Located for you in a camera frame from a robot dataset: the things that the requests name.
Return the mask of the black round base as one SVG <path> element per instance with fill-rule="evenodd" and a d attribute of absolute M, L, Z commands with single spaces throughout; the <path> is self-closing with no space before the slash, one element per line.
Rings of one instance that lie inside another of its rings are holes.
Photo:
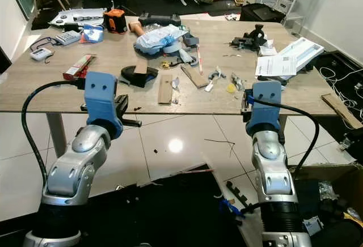
<path fill-rule="evenodd" d="M 135 66 L 127 66 L 122 69 L 120 75 L 129 82 L 130 86 L 145 87 L 158 76 L 158 69 L 147 68 L 146 73 L 136 73 Z"/>

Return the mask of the brown cardboard strip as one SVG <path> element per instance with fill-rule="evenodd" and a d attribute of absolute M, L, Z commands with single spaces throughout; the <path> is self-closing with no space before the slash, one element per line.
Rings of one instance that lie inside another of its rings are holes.
<path fill-rule="evenodd" d="M 174 76 L 172 74 L 161 74 L 161 76 L 159 76 L 158 104 L 171 104 L 173 97 L 173 78 Z"/>

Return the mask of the white printed paper sheet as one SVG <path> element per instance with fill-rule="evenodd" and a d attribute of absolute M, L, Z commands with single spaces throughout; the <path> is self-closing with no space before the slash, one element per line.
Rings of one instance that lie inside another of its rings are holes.
<path fill-rule="evenodd" d="M 297 61 L 291 56 L 261 56 L 257 58 L 254 76 L 294 76 L 299 72 Z"/>

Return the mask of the red flat box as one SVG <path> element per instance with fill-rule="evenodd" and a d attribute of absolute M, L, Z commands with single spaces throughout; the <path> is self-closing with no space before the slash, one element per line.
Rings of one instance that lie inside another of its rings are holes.
<path fill-rule="evenodd" d="M 62 74 L 64 80 L 85 78 L 89 66 L 96 60 L 96 54 L 85 54 Z"/>

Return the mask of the red pencil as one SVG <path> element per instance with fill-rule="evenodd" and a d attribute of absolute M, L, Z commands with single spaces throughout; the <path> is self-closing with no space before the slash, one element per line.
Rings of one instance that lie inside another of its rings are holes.
<path fill-rule="evenodd" d="M 198 71 L 201 75 L 203 75 L 203 62 L 202 62 L 202 55 L 201 55 L 201 45 L 197 45 L 196 47 L 197 53 L 197 64 L 198 64 Z"/>

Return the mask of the black bench vise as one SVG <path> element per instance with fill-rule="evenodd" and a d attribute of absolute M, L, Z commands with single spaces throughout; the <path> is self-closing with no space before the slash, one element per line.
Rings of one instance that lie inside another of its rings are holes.
<path fill-rule="evenodd" d="M 264 25 L 256 24 L 255 29 L 250 33 L 244 33 L 243 37 L 235 37 L 229 45 L 238 49 L 249 49 L 251 51 L 259 51 L 261 46 L 267 42 L 264 31 Z"/>

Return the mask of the crumpled blue white plastic bag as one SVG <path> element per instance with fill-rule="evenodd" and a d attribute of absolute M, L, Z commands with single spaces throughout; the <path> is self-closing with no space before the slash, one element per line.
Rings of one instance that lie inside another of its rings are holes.
<path fill-rule="evenodd" d="M 167 26 L 146 32 L 137 38 L 134 43 L 134 49 L 143 54 L 156 55 L 156 53 L 171 46 L 183 35 L 189 31 L 180 27 L 169 24 Z"/>

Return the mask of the blue plastic packet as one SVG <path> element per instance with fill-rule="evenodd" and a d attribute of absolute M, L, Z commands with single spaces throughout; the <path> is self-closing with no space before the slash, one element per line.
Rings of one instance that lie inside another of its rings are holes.
<path fill-rule="evenodd" d="M 99 43 L 104 40 L 104 27 L 84 24 L 81 31 L 81 44 Z"/>

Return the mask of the long white foam tray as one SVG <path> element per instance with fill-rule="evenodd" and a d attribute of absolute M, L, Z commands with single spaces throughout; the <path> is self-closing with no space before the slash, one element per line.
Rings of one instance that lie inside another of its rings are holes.
<path fill-rule="evenodd" d="M 305 68 L 310 61 L 323 52 L 324 48 L 321 45 L 301 37 L 279 51 L 278 55 L 294 58 L 296 69 L 300 71 Z"/>

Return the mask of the orange and black speaker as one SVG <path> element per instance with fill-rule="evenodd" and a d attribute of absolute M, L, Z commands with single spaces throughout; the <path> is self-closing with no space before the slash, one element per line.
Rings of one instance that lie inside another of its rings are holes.
<path fill-rule="evenodd" d="M 129 30 L 125 21 L 125 11 L 114 8 L 102 14 L 102 26 L 110 33 L 124 34 Z"/>

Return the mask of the black power tool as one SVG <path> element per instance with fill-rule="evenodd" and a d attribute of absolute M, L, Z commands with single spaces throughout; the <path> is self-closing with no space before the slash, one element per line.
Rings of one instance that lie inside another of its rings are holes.
<path fill-rule="evenodd" d="M 138 21 L 143 26 L 147 26 L 147 25 L 151 25 L 151 24 L 159 24 L 161 26 L 174 25 L 174 26 L 179 27 L 182 24 L 182 20 L 180 19 L 180 16 L 177 14 L 156 15 L 156 14 L 143 12 L 138 17 Z"/>

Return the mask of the black bag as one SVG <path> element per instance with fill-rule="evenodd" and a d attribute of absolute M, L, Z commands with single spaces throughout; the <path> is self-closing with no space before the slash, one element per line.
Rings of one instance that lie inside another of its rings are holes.
<path fill-rule="evenodd" d="M 286 15 L 263 3 L 249 3 L 241 7 L 239 21 L 281 23 Z"/>

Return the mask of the white moulded packaging tray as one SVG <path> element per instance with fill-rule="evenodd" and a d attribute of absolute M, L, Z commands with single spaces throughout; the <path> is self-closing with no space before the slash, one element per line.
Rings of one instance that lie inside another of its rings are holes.
<path fill-rule="evenodd" d="M 104 8 L 78 8 L 60 11 L 49 25 L 61 27 L 65 24 L 77 24 L 79 26 L 100 26 L 103 23 Z"/>

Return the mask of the brown cardboard box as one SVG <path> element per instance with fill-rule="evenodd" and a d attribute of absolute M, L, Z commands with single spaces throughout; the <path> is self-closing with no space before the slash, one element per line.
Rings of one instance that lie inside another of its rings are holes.
<path fill-rule="evenodd" d="M 303 167 L 294 185 L 312 247 L 363 247 L 363 166 Z"/>

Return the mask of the small metal bracket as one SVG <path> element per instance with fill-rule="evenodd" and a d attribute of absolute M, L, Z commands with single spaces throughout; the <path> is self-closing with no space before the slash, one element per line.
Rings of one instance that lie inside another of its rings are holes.
<path fill-rule="evenodd" d="M 244 91 L 244 89 L 246 89 L 244 87 L 243 79 L 241 79 L 236 73 L 231 74 L 231 83 L 235 87 L 236 91 Z"/>

